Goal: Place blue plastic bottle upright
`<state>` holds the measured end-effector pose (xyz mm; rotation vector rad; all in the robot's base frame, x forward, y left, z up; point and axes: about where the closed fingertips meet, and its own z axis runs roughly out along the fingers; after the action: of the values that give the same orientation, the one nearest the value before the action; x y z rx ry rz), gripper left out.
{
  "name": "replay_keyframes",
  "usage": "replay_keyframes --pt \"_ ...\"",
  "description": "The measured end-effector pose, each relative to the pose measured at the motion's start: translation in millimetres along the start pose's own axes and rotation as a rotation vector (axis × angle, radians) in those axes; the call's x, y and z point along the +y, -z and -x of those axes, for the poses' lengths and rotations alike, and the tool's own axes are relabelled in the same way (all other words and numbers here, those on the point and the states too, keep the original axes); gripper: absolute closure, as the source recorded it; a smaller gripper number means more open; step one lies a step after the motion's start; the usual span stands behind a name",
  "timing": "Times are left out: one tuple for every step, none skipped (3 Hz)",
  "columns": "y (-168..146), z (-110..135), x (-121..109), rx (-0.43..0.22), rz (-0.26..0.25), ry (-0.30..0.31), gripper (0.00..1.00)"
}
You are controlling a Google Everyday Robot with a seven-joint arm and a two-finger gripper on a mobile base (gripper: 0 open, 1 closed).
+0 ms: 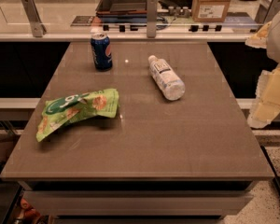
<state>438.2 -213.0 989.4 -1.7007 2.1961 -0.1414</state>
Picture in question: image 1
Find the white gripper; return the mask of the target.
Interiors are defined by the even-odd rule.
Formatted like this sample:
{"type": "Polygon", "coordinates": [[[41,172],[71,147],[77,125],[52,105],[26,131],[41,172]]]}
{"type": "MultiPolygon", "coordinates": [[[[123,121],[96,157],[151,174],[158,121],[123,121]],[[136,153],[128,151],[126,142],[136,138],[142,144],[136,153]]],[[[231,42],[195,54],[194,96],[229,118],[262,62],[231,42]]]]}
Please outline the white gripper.
{"type": "Polygon", "coordinates": [[[256,99],[249,110],[247,122],[251,128],[262,129],[280,114],[280,10],[272,22],[265,23],[245,44],[265,49],[270,59],[278,62],[272,72],[263,70],[256,88],[256,99]]]}

